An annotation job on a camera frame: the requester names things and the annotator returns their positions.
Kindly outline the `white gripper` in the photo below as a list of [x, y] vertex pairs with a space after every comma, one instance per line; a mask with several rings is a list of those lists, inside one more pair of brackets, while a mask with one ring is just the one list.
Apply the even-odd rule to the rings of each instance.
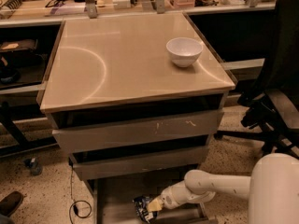
[[147, 204], [149, 212], [159, 212], [163, 207], [166, 209], [175, 209], [178, 207], [178, 203], [174, 199], [171, 187], [164, 189], [160, 197], [154, 198]]

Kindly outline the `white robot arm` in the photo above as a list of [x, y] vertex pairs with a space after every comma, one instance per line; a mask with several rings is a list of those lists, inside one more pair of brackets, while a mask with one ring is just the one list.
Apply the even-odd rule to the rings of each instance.
[[299, 160], [281, 153], [259, 159], [250, 176], [190, 170], [146, 208], [154, 212], [185, 203], [204, 203], [217, 192], [248, 201], [248, 224], [299, 224]]

